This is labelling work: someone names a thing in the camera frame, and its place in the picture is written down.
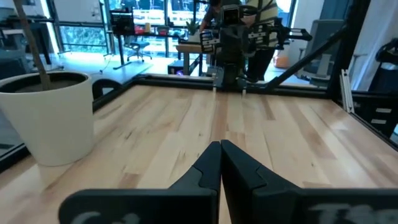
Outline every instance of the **white pot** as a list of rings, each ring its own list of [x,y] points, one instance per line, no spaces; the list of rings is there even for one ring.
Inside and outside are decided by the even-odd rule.
[[[38,74],[0,80],[0,86],[34,75]],[[84,76],[85,81],[56,90],[0,92],[0,108],[39,164],[68,164],[93,148],[93,94],[90,77]]]
[[[199,32],[196,32],[195,35],[188,36],[188,42],[200,42]]]

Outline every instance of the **office chair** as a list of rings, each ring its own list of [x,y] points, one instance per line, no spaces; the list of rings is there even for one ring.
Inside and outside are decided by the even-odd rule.
[[[134,27],[134,29],[132,30],[132,35],[124,37],[124,47],[133,50],[133,54],[127,56],[127,61],[130,61],[130,58],[133,56],[137,56],[137,58],[141,57],[142,62],[144,62],[144,56],[148,56],[152,60],[152,56],[142,52],[142,50],[144,50],[145,47],[149,46],[150,43],[147,41],[137,41],[133,9],[131,9],[131,17],[132,17],[132,27]]]

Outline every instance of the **white planter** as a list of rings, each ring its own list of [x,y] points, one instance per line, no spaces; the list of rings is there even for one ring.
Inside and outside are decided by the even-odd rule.
[[[200,33],[196,32],[195,35],[188,36],[188,42],[200,42]]]
[[[38,74],[0,80],[0,86],[34,75]],[[60,166],[79,160],[91,151],[93,94],[90,77],[84,76],[87,80],[56,90],[0,92],[0,108],[39,164]]]

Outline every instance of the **orange object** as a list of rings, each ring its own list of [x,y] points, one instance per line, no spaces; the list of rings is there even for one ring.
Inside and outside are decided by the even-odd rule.
[[[274,57],[275,68],[289,68],[289,58],[288,57]]]

